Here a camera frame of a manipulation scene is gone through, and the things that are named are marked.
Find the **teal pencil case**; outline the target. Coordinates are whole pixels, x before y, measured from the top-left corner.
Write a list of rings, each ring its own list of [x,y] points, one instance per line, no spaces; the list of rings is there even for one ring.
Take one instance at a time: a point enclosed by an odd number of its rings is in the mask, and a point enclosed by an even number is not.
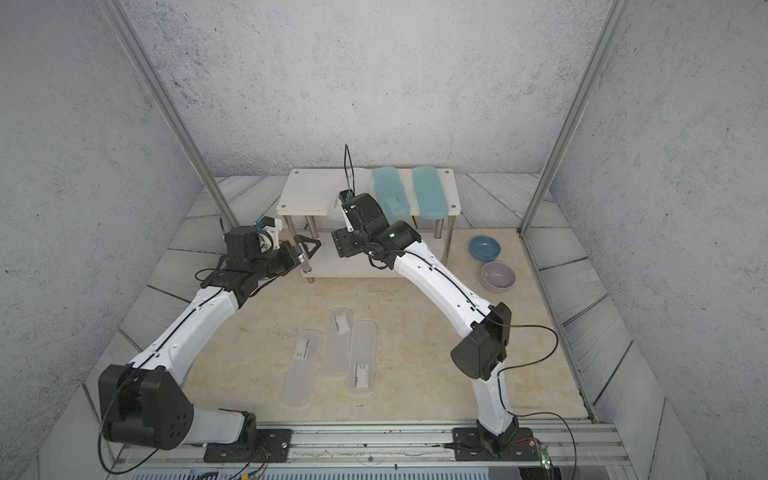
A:
[[[372,171],[372,179],[379,206],[387,221],[407,221],[411,208],[404,184],[394,167],[380,167]]]
[[[438,170],[433,166],[414,168],[412,181],[420,216],[431,221],[446,218],[449,204]]]

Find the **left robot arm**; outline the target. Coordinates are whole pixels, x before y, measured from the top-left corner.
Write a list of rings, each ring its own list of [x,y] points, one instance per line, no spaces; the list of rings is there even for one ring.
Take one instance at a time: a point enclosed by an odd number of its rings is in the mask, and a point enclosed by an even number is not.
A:
[[[100,375],[99,435],[106,441],[172,450],[204,445],[226,459],[259,449],[254,414],[196,407],[182,386],[198,354],[217,330],[260,288],[306,264],[321,243],[302,235],[292,242],[258,228],[230,235],[229,247],[186,309],[146,349]]]

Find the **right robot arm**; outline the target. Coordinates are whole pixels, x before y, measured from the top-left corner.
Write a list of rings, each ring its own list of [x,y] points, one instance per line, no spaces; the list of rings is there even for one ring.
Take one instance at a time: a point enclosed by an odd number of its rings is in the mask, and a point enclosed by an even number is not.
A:
[[[472,380],[483,448],[494,456],[507,450],[519,429],[519,421],[506,406],[504,383],[511,330],[509,307],[504,303],[493,305],[471,291],[403,221],[376,232],[341,228],[332,233],[332,238],[341,258],[363,254],[372,266],[398,273],[448,318],[461,337],[450,356]]]

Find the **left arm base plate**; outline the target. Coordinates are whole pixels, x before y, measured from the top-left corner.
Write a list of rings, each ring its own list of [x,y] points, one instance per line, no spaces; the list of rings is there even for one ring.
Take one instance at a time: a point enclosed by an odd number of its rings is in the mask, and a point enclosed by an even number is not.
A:
[[[293,431],[286,428],[257,429],[245,432],[234,443],[209,443],[205,463],[286,463]]]

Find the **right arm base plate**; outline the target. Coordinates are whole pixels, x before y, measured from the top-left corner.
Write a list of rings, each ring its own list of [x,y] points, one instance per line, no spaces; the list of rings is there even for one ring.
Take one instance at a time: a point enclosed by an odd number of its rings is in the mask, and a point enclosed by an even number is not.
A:
[[[517,461],[534,462],[541,459],[537,441],[529,428],[513,428],[501,436],[475,427],[454,428],[452,441],[445,447],[454,451],[456,461]]]

